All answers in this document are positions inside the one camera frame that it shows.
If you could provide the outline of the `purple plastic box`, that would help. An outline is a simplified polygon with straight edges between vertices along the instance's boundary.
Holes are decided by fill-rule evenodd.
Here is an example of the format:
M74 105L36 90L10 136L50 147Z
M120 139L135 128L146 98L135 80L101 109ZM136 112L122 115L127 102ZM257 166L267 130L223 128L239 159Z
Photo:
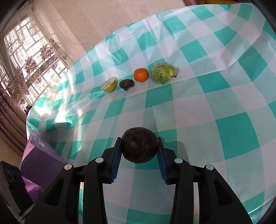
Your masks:
M58 152L41 134L32 131L19 165L32 201L37 201L65 164Z

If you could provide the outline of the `wrapped green apple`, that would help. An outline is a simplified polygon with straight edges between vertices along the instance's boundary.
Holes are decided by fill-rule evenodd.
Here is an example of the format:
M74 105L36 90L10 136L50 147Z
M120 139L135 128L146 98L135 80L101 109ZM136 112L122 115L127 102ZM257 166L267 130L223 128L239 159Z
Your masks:
M151 79L159 84L165 84L172 78L176 78L179 73L179 68L167 62L156 63L150 73Z

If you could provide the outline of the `dark round passion fruit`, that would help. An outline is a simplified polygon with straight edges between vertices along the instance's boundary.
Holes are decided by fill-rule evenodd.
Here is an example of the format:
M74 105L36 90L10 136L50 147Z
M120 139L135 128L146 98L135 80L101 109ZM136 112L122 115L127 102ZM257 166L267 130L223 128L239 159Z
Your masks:
M133 127L122 136L122 154L135 164L150 161L157 153L159 140L155 133L144 127Z

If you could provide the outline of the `window with lattice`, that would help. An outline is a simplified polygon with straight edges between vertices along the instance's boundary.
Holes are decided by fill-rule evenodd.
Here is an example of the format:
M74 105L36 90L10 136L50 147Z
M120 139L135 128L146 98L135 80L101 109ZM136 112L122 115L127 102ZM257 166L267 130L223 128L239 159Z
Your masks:
M1 58L1 85L25 110L67 72L67 55L28 14L16 19L2 41L7 59Z

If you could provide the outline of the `far mandarin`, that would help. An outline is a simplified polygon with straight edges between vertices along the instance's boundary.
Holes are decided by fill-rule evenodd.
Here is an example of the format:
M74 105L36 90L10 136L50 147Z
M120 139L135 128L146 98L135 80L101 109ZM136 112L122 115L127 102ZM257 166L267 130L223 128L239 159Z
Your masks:
M149 77L149 72L145 68L136 69L133 73L133 78L137 82L144 82L148 79L148 77Z

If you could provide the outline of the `teal white checkered tablecloth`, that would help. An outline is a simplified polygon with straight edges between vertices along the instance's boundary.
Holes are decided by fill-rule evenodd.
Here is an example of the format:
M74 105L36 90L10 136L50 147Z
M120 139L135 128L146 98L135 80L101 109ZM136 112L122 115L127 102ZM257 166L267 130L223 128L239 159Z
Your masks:
M154 82L158 62L179 68ZM144 82L133 78L145 68ZM111 77L113 92L101 89ZM120 81L132 79L129 90ZM250 3L191 6L127 25L69 68L30 110L37 131L81 166L132 127L144 127L191 165L212 164L253 223L275 197L275 33Z

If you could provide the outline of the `small dark wrinkled fruit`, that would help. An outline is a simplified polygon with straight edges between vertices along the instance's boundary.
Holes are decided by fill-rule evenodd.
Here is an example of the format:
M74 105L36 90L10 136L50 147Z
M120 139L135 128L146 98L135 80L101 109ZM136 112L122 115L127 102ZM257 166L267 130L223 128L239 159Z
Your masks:
M120 81L119 87L122 88L123 90L129 90L134 86L134 81L132 79L124 79Z

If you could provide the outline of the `floral lace curtain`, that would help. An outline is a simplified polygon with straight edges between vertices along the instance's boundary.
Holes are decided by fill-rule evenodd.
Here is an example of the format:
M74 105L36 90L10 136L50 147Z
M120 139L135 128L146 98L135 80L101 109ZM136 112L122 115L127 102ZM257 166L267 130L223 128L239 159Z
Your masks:
M70 30L84 24L75 1L19 1L1 21L1 138L15 152L28 110L85 53Z

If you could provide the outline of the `wrapped yellow pear half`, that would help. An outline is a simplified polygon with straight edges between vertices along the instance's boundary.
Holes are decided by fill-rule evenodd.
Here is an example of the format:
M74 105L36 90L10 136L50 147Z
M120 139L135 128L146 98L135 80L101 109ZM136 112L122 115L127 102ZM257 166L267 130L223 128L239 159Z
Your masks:
M101 89L104 92L110 93L113 92L118 85L118 79L116 77L111 77L105 83L102 84Z

